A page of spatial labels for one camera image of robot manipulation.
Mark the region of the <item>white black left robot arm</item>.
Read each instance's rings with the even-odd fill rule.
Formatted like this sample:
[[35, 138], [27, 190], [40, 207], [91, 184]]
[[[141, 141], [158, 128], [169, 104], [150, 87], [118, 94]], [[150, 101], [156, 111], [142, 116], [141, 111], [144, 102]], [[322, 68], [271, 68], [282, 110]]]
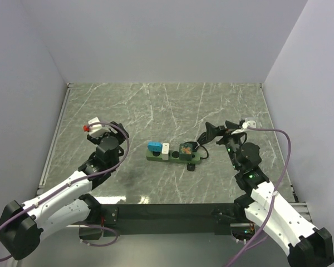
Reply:
[[93, 118], [83, 127], [87, 139], [96, 146], [71, 176], [40, 196], [23, 203], [12, 201], [0, 217], [0, 243], [8, 256], [22, 260], [31, 254], [46, 237], [77, 222], [89, 224], [100, 218], [100, 203], [90, 192], [103, 184], [125, 161], [130, 145], [129, 133], [114, 121], [101, 122]]

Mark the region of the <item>dark green cube adapter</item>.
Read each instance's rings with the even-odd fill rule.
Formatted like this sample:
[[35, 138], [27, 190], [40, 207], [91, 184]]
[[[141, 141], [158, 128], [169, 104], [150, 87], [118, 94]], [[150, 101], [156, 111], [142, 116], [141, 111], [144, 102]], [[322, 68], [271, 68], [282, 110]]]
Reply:
[[179, 145], [179, 159], [182, 161], [191, 161], [193, 158], [193, 145], [191, 143], [182, 143]]

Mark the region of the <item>blue plug adapter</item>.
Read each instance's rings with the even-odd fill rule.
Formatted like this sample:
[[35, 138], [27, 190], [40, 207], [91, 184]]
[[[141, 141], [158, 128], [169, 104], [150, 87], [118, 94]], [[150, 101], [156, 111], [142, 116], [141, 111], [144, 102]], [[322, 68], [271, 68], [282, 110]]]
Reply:
[[148, 150], [151, 152], [162, 152], [163, 144], [161, 142], [149, 142]]

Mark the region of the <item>green power strip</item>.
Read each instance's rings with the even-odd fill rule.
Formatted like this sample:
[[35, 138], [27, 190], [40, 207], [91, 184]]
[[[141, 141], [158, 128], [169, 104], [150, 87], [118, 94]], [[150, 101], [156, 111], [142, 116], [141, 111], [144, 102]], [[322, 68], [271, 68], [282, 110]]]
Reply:
[[146, 159], [148, 161], [156, 162], [172, 162], [177, 164], [199, 164], [201, 162], [201, 155], [197, 152], [192, 153], [191, 160], [184, 160], [179, 157], [177, 151], [170, 150], [168, 159], [163, 159], [163, 156], [159, 152], [151, 152], [149, 150], [145, 153]]

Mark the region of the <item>white plug adapter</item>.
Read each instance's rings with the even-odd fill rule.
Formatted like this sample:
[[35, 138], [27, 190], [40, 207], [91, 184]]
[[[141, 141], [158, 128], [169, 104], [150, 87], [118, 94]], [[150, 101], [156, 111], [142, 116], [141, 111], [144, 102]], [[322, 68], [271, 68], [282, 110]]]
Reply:
[[169, 149], [170, 149], [169, 143], [162, 144], [161, 157], [164, 161], [168, 161], [169, 159]]

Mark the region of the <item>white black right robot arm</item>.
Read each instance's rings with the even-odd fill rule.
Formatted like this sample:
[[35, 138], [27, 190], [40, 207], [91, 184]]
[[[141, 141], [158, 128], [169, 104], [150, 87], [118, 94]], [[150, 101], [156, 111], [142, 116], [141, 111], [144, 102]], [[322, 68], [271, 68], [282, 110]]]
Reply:
[[233, 215], [236, 220], [255, 223], [259, 229], [243, 248], [233, 256], [227, 266], [232, 266], [247, 250], [257, 246], [256, 238], [266, 233], [287, 256], [290, 266], [330, 266], [334, 262], [332, 235], [326, 228], [317, 228], [304, 218], [283, 196], [276, 184], [259, 167], [262, 162], [260, 148], [251, 142], [242, 142], [247, 131], [258, 131], [254, 120], [239, 123], [226, 121], [223, 126], [207, 122], [206, 141], [217, 136], [217, 145], [227, 149], [236, 182], [244, 195], [235, 199]]

